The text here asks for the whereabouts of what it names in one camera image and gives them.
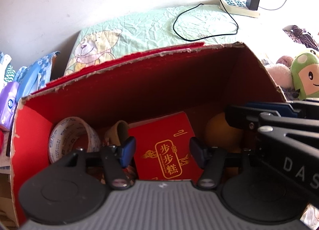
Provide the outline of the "orange wooden gourd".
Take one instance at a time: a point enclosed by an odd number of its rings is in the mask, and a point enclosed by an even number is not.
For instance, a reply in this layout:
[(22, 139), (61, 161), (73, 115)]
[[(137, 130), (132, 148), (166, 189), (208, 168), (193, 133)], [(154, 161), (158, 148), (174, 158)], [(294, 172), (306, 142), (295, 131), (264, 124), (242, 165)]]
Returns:
[(225, 113), (219, 113), (206, 125), (204, 141), (212, 147), (221, 147), (228, 152), (240, 152), (239, 141), (243, 131), (228, 125)]

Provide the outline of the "patterned scarf beige pouch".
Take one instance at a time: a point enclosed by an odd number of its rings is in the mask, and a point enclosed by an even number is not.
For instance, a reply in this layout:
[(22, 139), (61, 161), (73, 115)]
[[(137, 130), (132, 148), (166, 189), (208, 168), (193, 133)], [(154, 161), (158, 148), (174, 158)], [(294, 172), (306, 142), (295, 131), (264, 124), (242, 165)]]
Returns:
[(124, 120), (119, 120), (104, 133), (103, 146), (110, 146), (118, 159), (128, 181), (133, 185), (136, 180), (133, 155), (136, 140), (129, 136), (129, 125)]

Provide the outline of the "small red gift box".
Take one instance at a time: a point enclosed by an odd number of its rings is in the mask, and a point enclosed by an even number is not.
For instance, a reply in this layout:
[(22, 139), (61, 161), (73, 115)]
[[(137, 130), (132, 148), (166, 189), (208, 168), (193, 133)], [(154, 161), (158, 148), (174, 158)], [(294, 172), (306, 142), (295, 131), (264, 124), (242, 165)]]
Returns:
[(189, 149), (195, 134), (185, 112), (130, 124), (129, 135), (136, 139), (134, 162), (138, 179), (196, 183), (200, 178), (203, 170)]

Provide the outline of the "packing tape roll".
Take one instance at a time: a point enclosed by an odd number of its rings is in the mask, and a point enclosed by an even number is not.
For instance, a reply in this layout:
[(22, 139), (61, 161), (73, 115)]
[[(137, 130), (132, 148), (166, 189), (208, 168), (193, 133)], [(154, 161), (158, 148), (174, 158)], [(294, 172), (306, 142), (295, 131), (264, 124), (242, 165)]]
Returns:
[(61, 120), (51, 132), (49, 137), (49, 161), (54, 163), (70, 153), (80, 137), (87, 138), (87, 152), (100, 150), (101, 142), (96, 131), (79, 117), (68, 117)]

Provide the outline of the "green plush toy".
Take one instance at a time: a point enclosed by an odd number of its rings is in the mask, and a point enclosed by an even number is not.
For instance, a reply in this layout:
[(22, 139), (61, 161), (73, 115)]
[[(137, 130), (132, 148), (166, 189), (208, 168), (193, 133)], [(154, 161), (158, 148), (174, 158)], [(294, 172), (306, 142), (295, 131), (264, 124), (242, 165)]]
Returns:
[(295, 98), (318, 98), (318, 57), (313, 52), (296, 56), (290, 71), (295, 93), (298, 95)]

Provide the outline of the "pink plush toy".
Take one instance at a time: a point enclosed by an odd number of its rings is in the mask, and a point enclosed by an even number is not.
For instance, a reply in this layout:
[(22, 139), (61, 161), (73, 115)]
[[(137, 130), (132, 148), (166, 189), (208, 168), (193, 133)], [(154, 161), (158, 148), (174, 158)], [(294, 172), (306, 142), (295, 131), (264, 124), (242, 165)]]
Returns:
[(274, 82), (281, 87), (287, 100), (294, 100), (294, 84), (290, 67), (293, 58), (290, 56), (282, 56), (276, 63), (270, 63), (266, 59), (262, 60), (266, 70), (271, 75)]

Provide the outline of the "large red cardboard box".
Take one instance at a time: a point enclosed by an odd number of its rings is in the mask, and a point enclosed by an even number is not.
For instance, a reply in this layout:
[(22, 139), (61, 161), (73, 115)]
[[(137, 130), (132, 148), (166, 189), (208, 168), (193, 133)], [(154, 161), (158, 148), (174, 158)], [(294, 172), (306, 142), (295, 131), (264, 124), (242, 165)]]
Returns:
[(284, 102), (261, 61), (243, 43), (192, 43), (134, 53), (50, 82), (20, 99), (11, 138), (11, 194), (18, 225), (25, 214), (18, 191), (49, 165), (49, 135), (64, 118), (90, 126), (139, 122), (186, 112), (197, 136), (227, 105)]

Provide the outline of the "cartoon print bed sheet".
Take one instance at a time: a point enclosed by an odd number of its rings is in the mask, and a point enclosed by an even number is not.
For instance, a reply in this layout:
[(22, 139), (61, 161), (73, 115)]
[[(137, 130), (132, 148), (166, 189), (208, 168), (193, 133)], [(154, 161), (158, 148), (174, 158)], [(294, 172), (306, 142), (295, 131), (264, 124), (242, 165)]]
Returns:
[(71, 51), (65, 75), (136, 52), (191, 43), (245, 43), (260, 59), (275, 63), (306, 49), (269, 21), (229, 16), (217, 5), (171, 7), (131, 14), (82, 29)]

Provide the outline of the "white power strip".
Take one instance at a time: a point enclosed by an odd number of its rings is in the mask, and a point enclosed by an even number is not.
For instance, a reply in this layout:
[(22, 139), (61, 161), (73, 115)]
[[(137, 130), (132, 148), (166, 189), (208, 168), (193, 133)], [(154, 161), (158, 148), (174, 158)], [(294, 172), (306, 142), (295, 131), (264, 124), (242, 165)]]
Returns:
[(260, 16), (258, 11), (248, 9), (246, 2), (240, 0), (220, 0), (220, 9), (232, 15), (252, 18), (259, 18)]

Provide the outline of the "black charger adapter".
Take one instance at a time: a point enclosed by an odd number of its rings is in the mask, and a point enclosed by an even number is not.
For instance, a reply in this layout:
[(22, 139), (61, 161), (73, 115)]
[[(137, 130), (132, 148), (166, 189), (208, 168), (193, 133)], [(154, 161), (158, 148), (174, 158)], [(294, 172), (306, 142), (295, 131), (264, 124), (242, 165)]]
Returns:
[(246, 7), (249, 10), (257, 11), (259, 3), (260, 3), (260, 0), (246, 0)]

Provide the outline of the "pile of clothes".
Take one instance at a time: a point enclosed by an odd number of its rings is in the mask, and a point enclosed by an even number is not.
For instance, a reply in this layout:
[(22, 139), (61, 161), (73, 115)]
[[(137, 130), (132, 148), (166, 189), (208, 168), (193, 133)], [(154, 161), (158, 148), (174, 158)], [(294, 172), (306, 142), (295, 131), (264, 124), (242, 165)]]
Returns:
[(5, 148), (4, 134), (10, 132), (19, 100), (49, 83), (51, 71), (59, 52), (52, 52), (29, 66), (17, 71), (11, 65), (12, 58), (1, 52), (1, 150)]

